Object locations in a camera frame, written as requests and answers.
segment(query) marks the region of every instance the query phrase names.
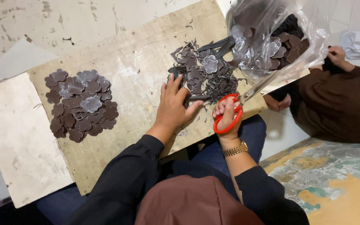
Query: gold watch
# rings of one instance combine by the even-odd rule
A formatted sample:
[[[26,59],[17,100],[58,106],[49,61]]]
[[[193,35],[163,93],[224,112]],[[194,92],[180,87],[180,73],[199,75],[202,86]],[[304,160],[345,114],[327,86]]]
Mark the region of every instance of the gold watch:
[[[239,145],[235,148],[228,149],[228,150],[222,150],[224,157],[237,155],[237,154],[240,154],[242,152],[247,152],[247,151],[248,151],[247,144],[243,140],[241,140],[241,145]]]

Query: brown headscarf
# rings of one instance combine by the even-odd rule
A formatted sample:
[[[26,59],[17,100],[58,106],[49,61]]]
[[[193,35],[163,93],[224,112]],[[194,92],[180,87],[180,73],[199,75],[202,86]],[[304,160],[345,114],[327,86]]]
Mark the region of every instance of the brown headscarf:
[[[145,195],[136,225],[263,224],[214,176],[177,176],[159,182]]]

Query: red scissor handle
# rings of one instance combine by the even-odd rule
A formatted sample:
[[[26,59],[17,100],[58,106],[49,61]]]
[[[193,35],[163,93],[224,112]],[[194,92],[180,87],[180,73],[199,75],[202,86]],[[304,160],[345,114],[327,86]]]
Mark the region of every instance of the red scissor handle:
[[[238,96],[240,96],[239,94],[228,94],[228,95],[226,95],[225,97],[223,97],[221,100],[219,100],[218,101],[218,103],[219,102],[221,102],[221,101],[223,101],[223,100],[225,100],[225,99],[227,99],[228,97],[234,97],[233,98],[233,102],[236,102],[236,101],[238,101],[238,99],[237,99],[237,97]],[[240,111],[241,110],[241,105],[238,105],[235,109],[234,109],[234,113],[237,113],[238,111]],[[221,116],[223,116],[223,115],[217,115],[216,117],[214,117],[213,119],[215,119],[215,120],[217,120],[217,119],[219,119]]]
[[[220,101],[222,100],[225,100],[227,99],[228,97],[234,97],[233,98],[233,102],[236,102],[238,101],[237,97],[239,96],[239,94],[229,94],[229,95],[226,95],[224,96]],[[214,119],[216,120],[215,123],[213,124],[213,131],[217,134],[224,134],[224,133],[227,133],[229,130],[231,130],[235,125],[236,123],[241,119],[241,116],[243,114],[243,110],[242,110],[242,107],[241,105],[238,105],[235,109],[234,109],[234,113],[237,113],[237,116],[236,118],[233,120],[233,122],[228,125],[228,127],[226,127],[225,129],[223,130],[218,130],[217,129],[217,124],[222,120],[223,118],[223,115],[218,115],[217,117],[215,117]]]

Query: clear plastic bag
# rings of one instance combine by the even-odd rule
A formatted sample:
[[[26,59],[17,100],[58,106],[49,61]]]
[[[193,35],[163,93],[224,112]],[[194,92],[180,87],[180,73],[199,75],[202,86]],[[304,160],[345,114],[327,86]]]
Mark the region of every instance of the clear plastic bag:
[[[323,64],[328,53],[329,21],[337,3],[337,0],[238,0],[233,3],[226,16],[229,35],[236,39],[233,54],[246,43],[243,31],[255,29],[250,47],[238,64],[248,82],[255,84],[272,73],[268,71],[270,36],[290,14],[298,18],[310,46],[295,62],[282,68],[272,84],[298,79],[304,69]]]

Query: scissor blade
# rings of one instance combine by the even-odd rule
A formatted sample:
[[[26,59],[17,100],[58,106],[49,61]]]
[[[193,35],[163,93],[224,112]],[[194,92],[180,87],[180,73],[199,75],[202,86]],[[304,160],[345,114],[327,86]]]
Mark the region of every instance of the scissor blade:
[[[253,96],[262,91],[262,89],[264,89],[268,84],[270,84],[277,77],[277,73],[278,71],[270,74],[269,76],[265,77],[265,79],[261,80],[259,83],[255,84],[252,88],[242,94],[240,96],[241,105],[250,100]]]

